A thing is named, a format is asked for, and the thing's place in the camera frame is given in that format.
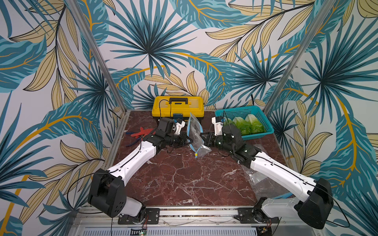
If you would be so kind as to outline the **chinese cabbage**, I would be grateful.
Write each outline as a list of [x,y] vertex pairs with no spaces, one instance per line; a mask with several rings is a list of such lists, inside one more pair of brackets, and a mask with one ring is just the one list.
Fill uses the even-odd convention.
[[234,124],[234,122],[229,118],[223,118],[223,126]]
[[265,128],[263,124],[258,120],[258,118],[253,114],[248,114],[245,121],[250,124],[250,130],[252,134],[264,133]]
[[242,136],[251,135],[253,133],[252,124],[243,118],[235,117],[232,122],[241,131]]

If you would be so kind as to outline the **clear zipper bag blue seal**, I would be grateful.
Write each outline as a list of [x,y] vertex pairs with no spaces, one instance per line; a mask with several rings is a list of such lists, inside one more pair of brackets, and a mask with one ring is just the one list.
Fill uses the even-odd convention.
[[212,151],[209,147],[205,146],[204,140],[201,137],[202,132],[203,128],[200,121],[190,113],[187,136],[192,140],[190,148],[195,152],[195,158],[203,157]]

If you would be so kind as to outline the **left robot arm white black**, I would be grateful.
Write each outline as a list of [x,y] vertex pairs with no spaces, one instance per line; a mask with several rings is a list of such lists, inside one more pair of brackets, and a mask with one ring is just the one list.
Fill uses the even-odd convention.
[[193,139],[186,134],[158,134],[157,131],[148,134],[140,145],[118,164],[94,173],[88,203],[111,218],[122,214],[141,221],[144,218],[145,205],[127,196],[126,186],[129,180],[163,148],[181,148],[192,142]]

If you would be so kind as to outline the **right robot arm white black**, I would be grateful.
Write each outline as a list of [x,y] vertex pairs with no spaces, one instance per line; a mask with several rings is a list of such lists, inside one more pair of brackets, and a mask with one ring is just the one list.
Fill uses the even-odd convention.
[[238,164],[257,171],[294,195],[290,199],[262,197],[246,216],[239,214],[239,221],[265,223],[276,217],[301,219],[315,229],[323,229],[334,206],[330,183],[320,178],[314,180],[299,174],[254,145],[246,143],[241,131],[233,124],[215,124],[215,132],[201,133],[206,147],[227,151]]

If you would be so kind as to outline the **yellow black toolbox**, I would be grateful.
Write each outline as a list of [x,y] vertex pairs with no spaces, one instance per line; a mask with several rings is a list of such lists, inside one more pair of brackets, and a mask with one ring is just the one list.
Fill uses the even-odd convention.
[[191,115],[204,118],[204,101],[199,96],[157,96],[152,108],[152,117],[180,118],[187,121]]

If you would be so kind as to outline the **teal plastic basket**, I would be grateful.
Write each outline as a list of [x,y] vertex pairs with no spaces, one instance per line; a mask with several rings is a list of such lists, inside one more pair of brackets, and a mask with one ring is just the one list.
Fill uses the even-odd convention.
[[250,135],[243,135],[243,140],[252,140],[252,139],[260,139],[265,135],[273,134],[274,129],[268,120],[267,116],[262,112],[262,110],[258,106],[247,106],[247,107],[238,107],[238,108],[229,108],[223,110],[216,110],[215,116],[223,116],[225,114],[229,119],[233,119],[235,117],[246,118],[248,115],[254,115],[260,123],[262,123],[265,132],[258,133],[258,134],[250,134]]

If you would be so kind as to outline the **blue handled tool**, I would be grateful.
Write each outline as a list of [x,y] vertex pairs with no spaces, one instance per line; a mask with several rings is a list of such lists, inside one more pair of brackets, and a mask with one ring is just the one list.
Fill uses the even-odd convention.
[[132,147],[133,145],[137,144],[140,141],[140,135],[139,133],[134,133],[134,132],[125,132],[126,135],[129,135],[131,138],[134,138],[135,140],[132,141],[131,143],[125,145],[125,147]]

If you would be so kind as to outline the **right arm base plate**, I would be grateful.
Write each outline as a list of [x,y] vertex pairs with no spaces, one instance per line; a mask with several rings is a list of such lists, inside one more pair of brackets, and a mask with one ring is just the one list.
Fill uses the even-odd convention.
[[233,216],[241,224],[265,224],[278,223],[279,218],[269,218],[262,210],[254,209],[253,207],[240,207],[237,209],[237,214]]

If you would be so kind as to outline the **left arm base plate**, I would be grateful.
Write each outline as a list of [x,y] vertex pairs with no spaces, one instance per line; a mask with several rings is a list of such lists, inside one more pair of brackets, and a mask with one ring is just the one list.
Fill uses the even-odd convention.
[[160,217],[159,208],[142,208],[137,216],[120,214],[118,219],[119,225],[157,225]]

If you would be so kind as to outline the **front aluminium rail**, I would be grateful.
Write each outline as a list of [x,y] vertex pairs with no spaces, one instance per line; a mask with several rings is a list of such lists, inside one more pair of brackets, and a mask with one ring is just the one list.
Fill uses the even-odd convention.
[[279,217],[266,223],[243,224],[235,219],[239,206],[149,207],[147,223],[132,224],[125,216],[110,218],[83,207],[70,236],[325,236],[299,219]]

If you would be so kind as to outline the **right aluminium frame post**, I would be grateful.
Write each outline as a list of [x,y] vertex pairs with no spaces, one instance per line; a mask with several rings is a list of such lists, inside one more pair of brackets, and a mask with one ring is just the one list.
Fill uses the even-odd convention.
[[323,21],[326,19],[329,11],[333,8],[335,2],[335,0],[325,1],[324,4],[321,6],[318,15],[314,18],[314,22],[309,28],[308,33],[304,35],[301,44],[299,45],[298,49],[293,55],[293,58],[288,64],[288,67],[284,71],[281,80],[277,83],[275,90],[272,92],[271,97],[263,110],[265,115],[269,115],[269,113],[271,112],[274,102],[279,97],[281,90],[283,89],[287,80],[289,79],[289,76],[292,74],[292,71],[295,69],[295,66],[297,65],[298,61],[305,53],[313,38],[316,36],[318,30],[322,26]]

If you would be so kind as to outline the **aluminium frame post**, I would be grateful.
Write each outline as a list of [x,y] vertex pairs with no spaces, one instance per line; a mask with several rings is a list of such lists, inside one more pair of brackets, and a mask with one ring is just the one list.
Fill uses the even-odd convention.
[[281,90],[283,89],[287,80],[289,79],[289,76],[292,74],[292,71],[295,69],[295,66],[297,65],[298,61],[305,53],[313,38],[316,36],[318,30],[322,26],[323,21],[326,19],[329,11],[333,8],[335,2],[335,0],[325,1],[324,4],[321,6],[318,15],[314,18],[314,22],[309,28],[308,33],[304,35],[301,44],[299,45],[298,49],[293,55],[293,58],[288,64],[288,67],[284,71],[281,80],[277,83],[275,90],[272,92],[271,97],[263,110],[265,115],[269,115],[269,113],[271,112],[274,102],[279,97]]
[[103,59],[103,57],[101,55],[101,52],[99,50],[99,47],[98,47],[98,45],[95,41],[95,38],[94,38],[92,32],[90,30],[89,25],[86,23],[86,19],[84,17],[83,12],[81,11],[81,9],[79,7],[79,4],[77,3],[77,1],[68,0],[67,5],[71,10],[73,17],[74,17],[74,20],[76,20],[80,31],[83,33],[83,36],[88,43],[89,49],[92,51],[94,59],[96,60],[98,66],[100,67],[100,69],[101,69],[101,71],[102,71],[102,73],[105,77],[105,80],[108,83],[110,90],[112,91],[112,93],[115,97],[117,104],[121,108],[122,113],[125,114],[127,112],[127,108],[124,105],[123,99],[121,98],[119,92],[117,91],[117,88],[116,88],[114,80],[111,76],[111,73],[110,73],[110,71],[109,71],[109,69],[108,69],[108,67],[105,63],[105,60]]

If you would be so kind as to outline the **left aluminium frame post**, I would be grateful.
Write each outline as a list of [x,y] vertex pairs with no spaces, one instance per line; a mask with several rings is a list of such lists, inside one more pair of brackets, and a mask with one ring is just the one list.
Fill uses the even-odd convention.
[[109,69],[108,69],[108,67],[105,63],[105,60],[103,59],[103,57],[101,55],[101,52],[99,50],[99,47],[98,47],[98,45],[95,41],[95,38],[94,38],[92,32],[90,30],[89,25],[86,23],[86,19],[84,17],[83,12],[81,11],[81,9],[79,7],[79,4],[77,3],[77,1],[68,0],[67,5],[71,10],[73,17],[74,17],[74,20],[76,20],[80,31],[83,33],[83,36],[88,43],[89,49],[92,51],[94,59],[96,60],[98,66],[100,67],[100,69],[101,69],[101,71],[102,71],[102,73],[105,77],[105,80],[108,83],[110,90],[112,91],[112,93],[115,97],[117,104],[121,108],[122,113],[125,114],[127,112],[127,108],[124,105],[123,99],[121,98],[119,92],[117,91],[117,88],[116,88],[114,80],[111,76],[111,73],[110,73],[110,71],[109,71]]

